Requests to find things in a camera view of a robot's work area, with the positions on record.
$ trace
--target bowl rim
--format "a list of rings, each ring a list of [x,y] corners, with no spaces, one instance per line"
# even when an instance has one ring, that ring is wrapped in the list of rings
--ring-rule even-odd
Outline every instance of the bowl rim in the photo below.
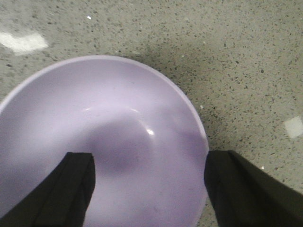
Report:
[[[164,74],[160,73],[159,71],[157,71],[157,70],[153,69],[152,67],[150,67],[148,65],[145,65],[141,62],[138,62],[138,61],[135,61],[135,60],[132,60],[132,59],[129,59],[129,58],[124,58],[124,57],[111,56],[111,55],[88,55],[88,56],[81,56],[81,57],[66,59],[66,60],[54,63],[52,65],[49,65],[49,66],[39,70],[38,72],[34,73],[33,75],[29,76],[27,79],[22,81],[19,85],[17,85],[15,88],[13,88],[4,97],[4,99],[0,103],[0,116],[1,116],[1,113],[4,111],[4,109],[6,108],[6,106],[13,100],[13,98],[15,98],[22,91],[23,88],[25,88],[27,85],[32,83],[34,80],[36,80],[40,76],[42,76],[42,75],[44,75],[44,74],[46,74],[46,73],[48,73],[48,72],[50,72],[50,71],[52,71],[56,68],[68,65],[70,63],[77,63],[77,62],[89,61],[89,60],[112,60],[112,61],[120,61],[120,62],[133,64],[135,66],[138,66],[138,67],[141,67],[145,70],[150,71],[151,73],[153,73],[156,76],[158,76],[159,78],[161,78],[168,85],[170,85],[179,94],[179,96],[183,99],[183,101],[187,104],[191,113],[193,114],[193,116],[195,118],[195,121],[196,121],[196,123],[199,127],[201,137],[205,140],[205,145],[206,145],[207,153],[208,153],[209,146],[208,146],[206,132],[205,132],[205,129],[202,125],[202,121],[201,121],[195,107],[190,102],[189,98],[185,95],[185,93],[174,82],[172,82],[169,78],[167,78]]]

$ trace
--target white speck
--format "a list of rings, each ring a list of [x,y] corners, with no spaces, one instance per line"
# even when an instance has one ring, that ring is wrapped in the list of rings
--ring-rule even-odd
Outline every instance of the white speck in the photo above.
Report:
[[[155,133],[153,132],[153,130],[151,130],[151,129],[147,129],[146,131],[147,131],[148,134],[150,134],[150,135],[152,135],[152,136],[155,134]]]
[[[137,51],[132,51],[132,53],[134,53],[136,55],[140,55],[140,52],[137,52]]]
[[[290,138],[295,138],[303,134],[303,122],[299,116],[285,121],[284,126]]]

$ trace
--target light patch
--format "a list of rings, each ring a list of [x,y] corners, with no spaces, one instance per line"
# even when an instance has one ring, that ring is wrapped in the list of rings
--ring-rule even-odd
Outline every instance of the light patch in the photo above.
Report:
[[[284,126],[290,138],[295,138],[303,134],[303,123],[299,116],[285,121]]]
[[[151,129],[147,129],[146,131],[147,131],[148,134],[150,134],[150,135],[152,135],[152,136],[155,134],[155,133],[153,132],[153,130],[151,130]]]
[[[0,43],[12,49],[16,55],[22,55],[48,47],[45,39],[38,33],[24,37],[13,37],[10,33],[0,32]]]

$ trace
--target gray floor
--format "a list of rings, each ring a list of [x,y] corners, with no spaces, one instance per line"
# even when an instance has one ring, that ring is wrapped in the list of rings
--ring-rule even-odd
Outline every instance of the gray floor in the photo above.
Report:
[[[210,149],[303,193],[302,11],[302,0],[3,0],[0,99],[56,61],[135,59],[187,94]],[[217,226],[209,202],[198,226]]]

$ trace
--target bowl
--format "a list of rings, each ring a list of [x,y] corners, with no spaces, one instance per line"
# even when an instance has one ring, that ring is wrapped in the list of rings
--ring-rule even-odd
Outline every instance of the bowl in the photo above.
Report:
[[[0,217],[66,152],[91,152],[86,227],[195,227],[208,144],[185,94],[126,58],[86,56],[29,77],[0,105]]]

